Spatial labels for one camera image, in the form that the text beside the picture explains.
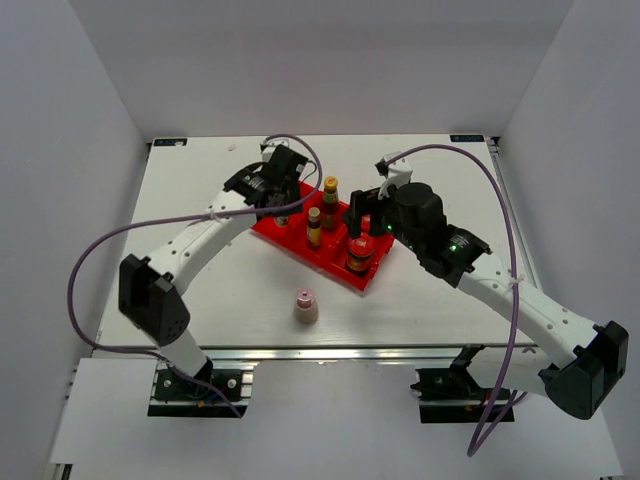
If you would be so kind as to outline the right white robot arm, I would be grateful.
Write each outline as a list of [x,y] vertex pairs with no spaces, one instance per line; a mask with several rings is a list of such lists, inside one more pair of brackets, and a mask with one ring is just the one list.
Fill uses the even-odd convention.
[[403,154],[380,160],[384,181],[355,190],[343,216],[351,237],[370,219],[375,236],[392,235],[421,267],[480,301],[523,332],[532,348],[464,347],[446,369],[422,369],[413,390],[426,402],[470,400],[492,386],[547,397],[564,413],[588,420],[626,371],[629,334],[620,324],[582,317],[504,266],[490,246],[450,224],[441,198],[411,179]]

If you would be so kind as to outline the tall yellow-cap sauce bottle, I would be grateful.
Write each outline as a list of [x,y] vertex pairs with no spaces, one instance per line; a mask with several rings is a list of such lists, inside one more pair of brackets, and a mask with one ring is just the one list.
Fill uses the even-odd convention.
[[333,230],[337,225],[339,213],[338,179],[335,176],[328,176],[324,180],[322,192],[322,228]]

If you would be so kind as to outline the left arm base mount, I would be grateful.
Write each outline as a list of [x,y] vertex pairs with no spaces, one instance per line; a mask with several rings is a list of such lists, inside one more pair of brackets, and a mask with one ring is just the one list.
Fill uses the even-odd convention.
[[153,375],[147,415],[163,418],[241,418],[252,395],[255,364],[214,362],[208,376],[195,384],[158,362]]

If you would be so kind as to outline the red-lid sauce jar front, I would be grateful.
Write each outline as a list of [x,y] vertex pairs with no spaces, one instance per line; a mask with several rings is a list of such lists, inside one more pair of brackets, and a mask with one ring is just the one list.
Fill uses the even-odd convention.
[[375,241],[370,236],[361,236],[347,242],[346,267],[353,273],[364,275],[370,269],[375,253]]

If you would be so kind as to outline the pink-cap spice shaker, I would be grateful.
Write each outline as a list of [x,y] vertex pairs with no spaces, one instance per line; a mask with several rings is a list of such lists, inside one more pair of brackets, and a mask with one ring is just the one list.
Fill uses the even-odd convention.
[[294,303],[294,317],[304,325],[314,324],[319,317],[315,293],[308,288],[298,289]]

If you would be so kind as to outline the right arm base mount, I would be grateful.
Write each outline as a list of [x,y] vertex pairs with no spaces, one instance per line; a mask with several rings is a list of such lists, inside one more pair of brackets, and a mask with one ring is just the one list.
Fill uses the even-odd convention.
[[504,357],[502,347],[471,344],[427,348],[409,359],[416,372],[410,385],[423,424],[474,424],[489,403]]

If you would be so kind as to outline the black-cap pepper shaker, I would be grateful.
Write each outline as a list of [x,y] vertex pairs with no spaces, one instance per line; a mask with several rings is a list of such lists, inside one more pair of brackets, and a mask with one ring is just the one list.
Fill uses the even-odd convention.
[[279,228],[286,228],[289,225],[289,216],[277,216],[274,218],[274,223]]

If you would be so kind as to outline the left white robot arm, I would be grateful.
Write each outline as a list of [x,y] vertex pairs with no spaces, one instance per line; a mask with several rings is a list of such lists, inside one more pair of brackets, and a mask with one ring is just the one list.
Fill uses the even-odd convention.
[[119,311],[174,368],[177,387],[188,398],[209,392],[213,366],[189,330],[184,293],[225,246],[259,220],[302,210],[299,179],[307,163],[284,144],[266,147],[260,162],[241,168],[223,184],[203,220],[191,222],[151,254],[130,254],[121,261]]

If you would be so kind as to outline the small tan-cap sauce bottle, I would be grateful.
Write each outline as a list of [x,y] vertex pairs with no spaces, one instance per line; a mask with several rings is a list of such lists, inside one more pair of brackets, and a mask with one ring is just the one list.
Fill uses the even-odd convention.
[[321,245],[322,218],[318,207],[311,207],[307,216],[307,245],[310,248],[318,248]]

